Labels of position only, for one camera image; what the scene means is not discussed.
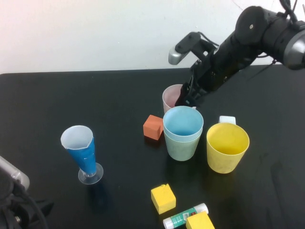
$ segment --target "cup rim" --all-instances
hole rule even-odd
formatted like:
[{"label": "cup rim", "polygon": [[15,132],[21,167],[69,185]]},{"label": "cup rim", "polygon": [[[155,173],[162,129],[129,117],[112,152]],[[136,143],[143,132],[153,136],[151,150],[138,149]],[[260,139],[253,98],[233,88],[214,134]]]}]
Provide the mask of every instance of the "cup rim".
[{"label": "cup rim", "polygon": [[[87,146],[81,147],[81,148],[77,148],[77,149],[65,147],[65,146],[63,145],[63,143],[62,143],[64,134],[65,134],[68,130],[74,129],[74,128],[76,128],[76,127],[85,127],[86,129],[89,129],[89,130],[90,130],[90,134],[92,135],[91,141],[88,143]],[[71,150],[86,149],[86,148],[88,148],[88,147],[90,146],[92,140],[93,140],[93,132],[92,132],[92,130],[91,130],[89,127],[87,127],[87,126],[85,126],[85,125],[73,125],[73,126],[70,126],[69,128],[65,129],[65,131],[64,131],[64,132],[62,133],[62,135],[61,135],[61,145],[62,145],[65,149],[71,149]]]},{"label": "cup rim", "polygon": [[[224,154],[224,153],[219,152],[218,150],[216,150],[216,149],[210,144],[210,142],[208,141],[208,133],[209,133],[209,131],[210,131],[210,129],[211,129],[212,127],[214,127],[215,125],[218,125],[218,124],[235,125],[235,126],[237,126],[238,128],[240,128],[242,131],[244,131],[244,132],[246,133],[246,136],[247,136],[247,139],[248,139],[248,145],[247,145],[246,149],[245,149],[243,152],[239,153],[239,154]],[[216,124],[214,124],[213,126],[211,126],[211,127],[208,129],[208,131],[206,132],[206,142],[207,142],[207,144],[209,144],[209,146],[210,146],[213,150],[215,150],[216,152],[218,152],[218,153],[220,153],[220,154],[222,154],[222,155],[226,155],[226,156],[237,156],[237,155],[243,154],[244,152],[247,151],[247,149],[248,149],[249,146],[250,146],[250,138],[249,138],[249,135],[247,134],[247,132],[246,132],[242,127],[240,127],[239,125],[232,124],[232,123],[216,123]]]},{"label": "cup rim", "polygon": [[[169,114],[169,111],[170,111],[170,110],[179,109],[179,107],[188,107],[188,109],[190,108],[190,109],[192,109],[192,110],[194,110],[194,111],[196,111],[196,112],[198,112],[198,113],[200,114],[200,117],[201,117],[201,119],[202,119],[202,125],[201,125],[200,129],[199,129],[196,133],[194,133],[194,134],[192,134],[192,135],[181,136],[181,135],[174,134],[173,132],[169,131],[169,130],[166,128],[166,126],[165,126],[165,124],[164,124],[164,118],[165,118],[165,116]],[[166,131],[168,131],[169,133],[171,133],[173,136],[186,138],[186,137],[191,137],[191,136],[193,136],[193,135],[196,135],[196,134],[198,134],[198,132],[202,131],[203,125],[204,125],[204,119],[203,119],[202,114],[201,114],[199,111],[197,111],[197,109],[193,109],[193,108],[190,107],[190,106],[175,106],[175,107],[171,108],[170,110],[167,111],[166,114],[165,114],[164,117],[163,117],[163,129],[166,129]]]},{"label": "cup rim", "polygon": [[171,139],[171,140],[174,141],[174,142],[178,142],[178,143],[189,143],[189,142],[195,141],[195,140],[197,140],[199,137],[201,137],[202,132],[203,132],[203,130],[201,130],[201,133],[200,133],[196,138],[194,138],[193,140],[188,141],[188,142],[176,141],[176,140],[172,139],[171,137],[169,137],[165,132],[164,132],[164,135],[166,135],[169,139]]},{"label": "cup rim", "polygon": [[173,85],[171,85],[171,86],[168,86],[164,91],[163,91],[163,93],[162,93],[162,101],[163,101],[163,103],[166,105],[166,107],[167,108],[173,108],[173,107],[170,107],[169,105],[167,105],[167,103],[164,101],[164,93],[165,93],[165,91],[167,90],[167,89],[170,89],[171,87],[174,87],[174,86],[177,86],[177,85],[181,85],[181,87],[183,86],[183,84],[180,84],[180,83],[178,83],[178,84],[173,84]]}]

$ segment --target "yellow cup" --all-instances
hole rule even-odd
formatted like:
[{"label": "yellow cup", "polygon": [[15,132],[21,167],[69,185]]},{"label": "yellow cup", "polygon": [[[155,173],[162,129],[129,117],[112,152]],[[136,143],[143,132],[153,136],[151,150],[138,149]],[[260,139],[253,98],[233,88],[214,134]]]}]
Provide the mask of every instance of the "yellow cup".
[{"label": "yellow cup", "polygon": [[231,123],[213,125],[206,141],[208,164],[217,173],[232,172],[250,145],[245,130]]}]

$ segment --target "red foam block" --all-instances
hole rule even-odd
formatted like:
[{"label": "red foam block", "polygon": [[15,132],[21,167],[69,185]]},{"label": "red foam block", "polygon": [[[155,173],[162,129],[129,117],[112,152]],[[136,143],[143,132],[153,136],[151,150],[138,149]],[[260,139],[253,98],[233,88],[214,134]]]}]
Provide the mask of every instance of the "red foam block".
[{"label": "red foam block", "polygon": [[144,136],[159,140],[163,131],[163,119],[150,115],[143,125]]}]

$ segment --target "yellow block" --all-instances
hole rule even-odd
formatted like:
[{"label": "yellow block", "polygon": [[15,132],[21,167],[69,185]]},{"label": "yellow block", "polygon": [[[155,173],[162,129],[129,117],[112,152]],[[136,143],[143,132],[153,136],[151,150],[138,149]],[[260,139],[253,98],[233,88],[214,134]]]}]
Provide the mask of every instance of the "yellow block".
[{"label": "yellow block", "polygon": [[159,214],[176,207],[176,197],[168,184],[152,189],[151,195],[153,204]]},{"label": "yellow block", "polygon": [[231,123],[213,125],[206,140],[208,164],[217,173],[232,172],[250,145],[244,129]]},{"label": "yellow block", "polygon": [[208,214],[203,211],[186,219],[187,229],[215,229]]}]

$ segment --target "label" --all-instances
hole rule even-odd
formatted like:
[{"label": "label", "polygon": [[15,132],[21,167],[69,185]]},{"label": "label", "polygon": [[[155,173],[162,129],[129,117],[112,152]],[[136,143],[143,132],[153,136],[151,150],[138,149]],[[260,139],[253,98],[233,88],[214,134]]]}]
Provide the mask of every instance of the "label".
[{"label": "label", "polygon": [[171,220],[173,222],[173,227],[177,228],[183,224],[186,224],[186,218],[197,214],[197,211],[195,208],[190,208],[186,211],[183,211],[177,215],[174,215],[171,217]]}]

